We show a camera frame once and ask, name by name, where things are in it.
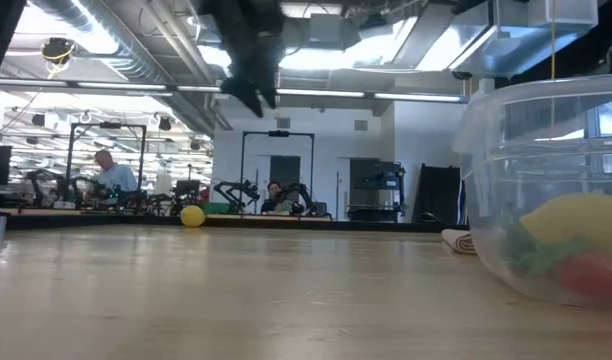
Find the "black panel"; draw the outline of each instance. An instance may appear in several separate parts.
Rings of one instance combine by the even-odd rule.
[[[301,158],[299,156],[272,156],[270,158],[270,180],[286,187],[299,183]],[[289,199],[299,201],[299,194],[293,193]]]

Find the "clear plastic bowl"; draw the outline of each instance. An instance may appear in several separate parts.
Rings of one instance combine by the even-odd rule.
[[[612,307],[612,76],[474,101],[454,150],[484,264],[515,289]]]

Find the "desk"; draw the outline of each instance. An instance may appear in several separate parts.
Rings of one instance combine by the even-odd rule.
[[[435,234],[115,225],[8,240],[0,360],[612,360],[612,312],[523,296]]]

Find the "cable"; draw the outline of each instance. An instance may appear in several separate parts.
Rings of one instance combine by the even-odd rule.
[[[66,58],[68,55],[72,54],[73,51],[75,51],[75,44],[73,44],[73,46],[70,47],[70,49],[68,49],[68,51],[66,51],[65,53],[61,54],[61,55],[57,55],[57,56],[46,56],[43,54],[42,51],[42,56],[44,57],[44,59],[46,60],[60,60],[60,64],[62,63],[62,61],[64,60],[64,58]]]
[[[59,59],[59,63],[55,66],[55,68],[48,74],[47,79],[50,80],[52,79],[58,72],[60,72],[61,69],[61,64],[64,61],[64,59],[70,55],[73,52],[73,49],[75,47],[71,47],[71,49],[69,51],[67,51],[66,53],[62,54],[60,57],[58,57]],[[22,109],[22,111],[19,112],[19,114],[17,114],[11,121],[8,122],[8,124],[2,126],[2,129],[0,130],[1,133],[3,133],[4,131],[8,130],[11,126],[15,125],[17,123],[17,121],[24,115],[26,114],[26,111],[30,108],[30,106],[33,104],[33,102],[37,99],[37,97],[39,96],[39,94],[42,93],[43,88],[39,88],[39,91],[37,93],[35,93],[35,95],[28,101],[28,103],[26,104],[26,106],[24,106],[24,108]]]

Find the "wall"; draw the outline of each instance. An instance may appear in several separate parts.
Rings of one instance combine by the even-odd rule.
[[[277,130],[270,112],[263,119],[256,119],[247,111],[224,109],[224,115],[233,125],[234,131],[217,131],[214,139],[213,178],[237,181],[240,176],[241,146],[243,131]],[[291,132],[315,134],[313,194],[328,204],[334,212],[336,203],[337,172],[340,159],[379,158],[381,144],[380,119],[374,118],[370,110],[331,109],[321,113],[309,108],[280,109],[281,117],[291,118]],[[354,131],[355,120],[368,120],[368,131]],[[310,139],[269,138],[249,135],[246,141],[244,177],[255,180],[259,176],[260,190],[268,182],[270,156],[292,155],[301,157],[301,181],[310,183]],[[212,201],[224,201],[219,194],[211,194]]]
[[[391,104],[381,119],[380,159],[395,161],[395,104]]]
[[[394,106],[395,161],[406,169],[405,198],[409,206],[403,221],[410,222],[422,164],[459,166],[452,143],[465,105],[397,102]]]

